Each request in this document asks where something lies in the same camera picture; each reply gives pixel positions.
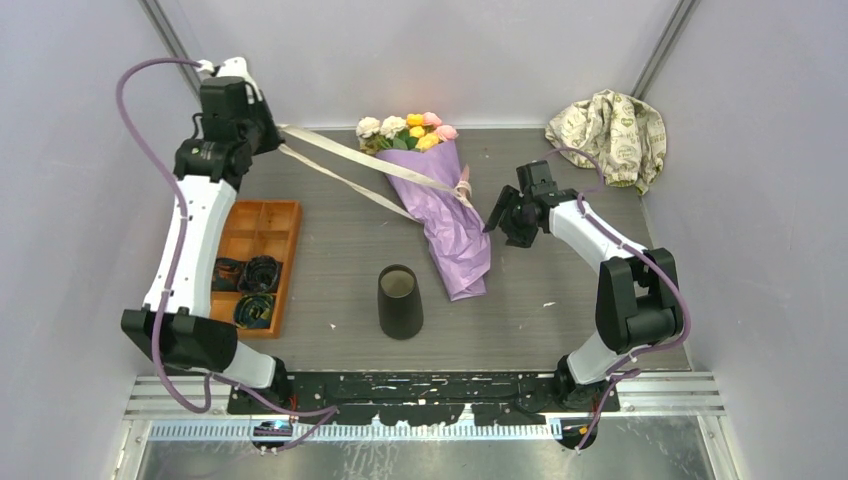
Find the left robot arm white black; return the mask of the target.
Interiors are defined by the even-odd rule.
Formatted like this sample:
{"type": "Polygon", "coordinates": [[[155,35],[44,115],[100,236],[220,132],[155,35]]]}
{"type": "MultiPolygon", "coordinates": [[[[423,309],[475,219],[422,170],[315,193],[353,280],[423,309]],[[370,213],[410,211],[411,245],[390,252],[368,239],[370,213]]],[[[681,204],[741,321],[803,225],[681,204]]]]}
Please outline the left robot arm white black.
{"type": "Polygon", "coordinates": [[[164,170],[175,202],[163,255],[141,307],[127,309],[123,332],[168,370],[220,374],[269,413],[285,409],[292,387],[282,360],[239,340],[237,328],[211,318],[213,269],[221,236],[254,156],[279,147],[260,88],[246,74],[219,74],[200,86],[196,133],[164,170]]]}

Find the purple flower bouquet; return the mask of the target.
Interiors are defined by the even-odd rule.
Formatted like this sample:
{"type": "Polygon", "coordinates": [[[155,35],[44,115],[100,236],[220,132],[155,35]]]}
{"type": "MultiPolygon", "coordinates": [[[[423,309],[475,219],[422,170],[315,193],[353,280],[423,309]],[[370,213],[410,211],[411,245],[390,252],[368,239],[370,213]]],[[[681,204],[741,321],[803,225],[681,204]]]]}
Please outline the purple flower bouquet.
{"type": "Polygon", "coordinates": [[[458,158],[458,131],[432,113],[363,117],[355,127],[360,150],[444,185],[445,191],[389,174],[405,211],[420,222],[428,250],[451,301],[487,293],[491,242],[471,205],[470,168],[458,158]]]}

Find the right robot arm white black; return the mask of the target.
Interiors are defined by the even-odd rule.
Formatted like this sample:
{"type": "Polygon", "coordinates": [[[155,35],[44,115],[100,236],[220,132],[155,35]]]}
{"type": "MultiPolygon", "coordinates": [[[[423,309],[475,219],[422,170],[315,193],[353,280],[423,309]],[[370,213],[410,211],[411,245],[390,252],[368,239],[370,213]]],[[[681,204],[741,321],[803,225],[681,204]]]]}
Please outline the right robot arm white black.
{"type": "Polygon", "coordinates": [[[628,356],[684,338],[675,259],[664,248],[630,241],[583,195],[559,188],[547,161],[521,165],[516,174],[517,186],[503,187],[485,229],[501,229],[507,245],[520,248],[531,247],[539,232],[550,234],[598,276],[595,331],[561,358],[551,381],[555,402],[577,411],[600,397],[628,356]]]}

